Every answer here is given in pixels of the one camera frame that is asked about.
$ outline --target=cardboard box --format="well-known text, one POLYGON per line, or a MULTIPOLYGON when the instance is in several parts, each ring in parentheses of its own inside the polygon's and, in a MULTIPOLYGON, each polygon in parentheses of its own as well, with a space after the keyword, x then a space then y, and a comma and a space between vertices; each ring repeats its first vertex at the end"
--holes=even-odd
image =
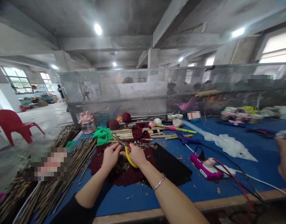
POLYGON ((39 101, 38 106, 48 106, 49 104, 46 101, 39 101))

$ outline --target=red plastic chair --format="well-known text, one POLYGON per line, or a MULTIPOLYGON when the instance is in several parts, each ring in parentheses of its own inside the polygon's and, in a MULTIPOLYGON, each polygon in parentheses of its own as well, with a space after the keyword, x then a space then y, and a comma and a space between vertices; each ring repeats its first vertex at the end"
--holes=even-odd
POLYGON ((12 132, 18 132, 28 144, 32 143, 30 128, 36 126, 43 134, 43 130, 35 122, 23 123, 16 112, 12 110, 0 110, 0 126, 3 129, 10 145, 13 146, 12 132))

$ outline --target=metal mesh partition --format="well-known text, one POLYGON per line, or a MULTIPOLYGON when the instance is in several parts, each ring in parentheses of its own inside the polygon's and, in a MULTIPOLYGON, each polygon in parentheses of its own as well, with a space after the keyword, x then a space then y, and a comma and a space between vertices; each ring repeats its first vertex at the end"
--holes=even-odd
POLYGON ((111 119, 118 108, 116 116, 181 109, 185 113, 205 107, 207 113, 214 114, 227 105, 256 105, 259 94, 266 94, 269 100, 279 97, 277 91, 286 96, 286 63, 70 72, 60 73, 59 78, 76 127, 80 113, 85 111, 99 124, 99 117, 111 119), (195 93, 207 90, 222 93, 215 99, 191 104, 195 93), (190 104, 185 110, 181 107, 184 103, 190 104))

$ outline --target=concrete ceiling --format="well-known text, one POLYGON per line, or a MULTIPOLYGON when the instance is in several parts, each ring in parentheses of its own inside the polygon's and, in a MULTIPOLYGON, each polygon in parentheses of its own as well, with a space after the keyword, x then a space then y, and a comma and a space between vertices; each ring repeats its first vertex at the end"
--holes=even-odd
POLYGON ((9 0, 57 37, 151 35, 171 0, 9 0))
POLYGON ((2 0, 0 56, 49 66, 64 50, 76 69, 113 61, 140 68, 152 47, 160 64, 173 66, 216 50, 240 27, 245 37, 285 21, 286 0, 2 0))

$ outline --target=pink device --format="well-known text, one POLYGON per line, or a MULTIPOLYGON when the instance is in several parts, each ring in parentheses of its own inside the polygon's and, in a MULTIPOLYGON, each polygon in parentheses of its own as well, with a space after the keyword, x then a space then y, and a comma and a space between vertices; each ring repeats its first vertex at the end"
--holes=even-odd
POLYGON ((200 154, 192 154, 190 161, 195 165, 195 167, 200 171, 200 173, 207 180, 220 180, 223 179, 224 173, 214 167, 215 160, 209 158, 206 161, 198 160, 200 154))

